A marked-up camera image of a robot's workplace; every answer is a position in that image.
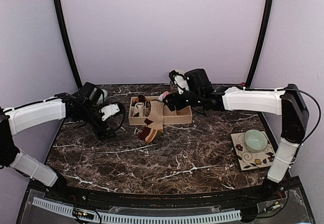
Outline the beige striped cuff sock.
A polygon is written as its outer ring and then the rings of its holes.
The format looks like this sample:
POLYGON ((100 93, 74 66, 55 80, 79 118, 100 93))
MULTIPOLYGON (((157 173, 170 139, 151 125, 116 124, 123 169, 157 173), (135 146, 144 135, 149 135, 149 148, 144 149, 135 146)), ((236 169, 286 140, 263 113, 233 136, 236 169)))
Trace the beige striped cuff sock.
POLYGON ((139 139, 151 143, 164 132, 164 103, 151 101, 150 114, 144 120, 146 126, 139 133, 139 139))

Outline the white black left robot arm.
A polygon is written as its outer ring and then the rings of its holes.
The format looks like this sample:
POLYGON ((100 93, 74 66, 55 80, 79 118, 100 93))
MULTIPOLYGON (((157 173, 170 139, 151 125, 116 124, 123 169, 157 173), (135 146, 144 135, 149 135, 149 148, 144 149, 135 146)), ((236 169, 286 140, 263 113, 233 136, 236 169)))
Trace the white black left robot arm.
POLYGON ((123 103, 108 103, 106 97, 105 90, 86 82, 73 94, 59 93, 22 106, 1 108, 1 168, 12 168, 50 188, 59 201, 68 201, 71 189, 66 187, 66 178, 16 146, 14 136, 43 124, 73 118, 90 125, 101 140, 113 137, 122 124, 112 127, 107 121, 119 115, 124 120, 126 110, 123 103))

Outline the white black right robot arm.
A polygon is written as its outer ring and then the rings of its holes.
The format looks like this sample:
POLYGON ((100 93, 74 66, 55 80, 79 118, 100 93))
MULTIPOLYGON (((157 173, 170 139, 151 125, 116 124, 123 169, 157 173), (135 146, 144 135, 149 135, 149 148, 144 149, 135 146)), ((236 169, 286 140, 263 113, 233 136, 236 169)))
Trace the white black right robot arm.
POLYGON ((295 84, 271 89, 245 86, 213 88, 202 68, 183 74, 173 70, 169 78, 178 89, 178 92, 167 95, 163 100, 171 111, 190 106, 201 107, 204 111, 243 110, 281 116, 282 132, 278 150, 266 177, 268 182, 258 190, 258 196, 264 201, 276 195, 277 184, 294 163, 301 145, 309 138, 306 132, 309 110, 302 97, 306 92, 295 84))

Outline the pink patterned long sock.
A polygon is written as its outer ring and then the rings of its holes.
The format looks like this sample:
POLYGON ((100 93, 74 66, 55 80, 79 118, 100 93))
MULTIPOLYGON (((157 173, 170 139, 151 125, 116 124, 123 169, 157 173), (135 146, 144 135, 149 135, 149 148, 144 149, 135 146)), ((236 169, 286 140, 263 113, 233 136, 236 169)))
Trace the pink patterned long sock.
POLYGON ((158 96, 157 100, 160 101, 160 102, 162 102, 162 101, 164 100, 164 98, 165 98, 167 95, 169 95, 169 94, 170 94, 169 91, 165 91, 165 92, 163 92, 162 94, 160 94, 160 95, 158 96))

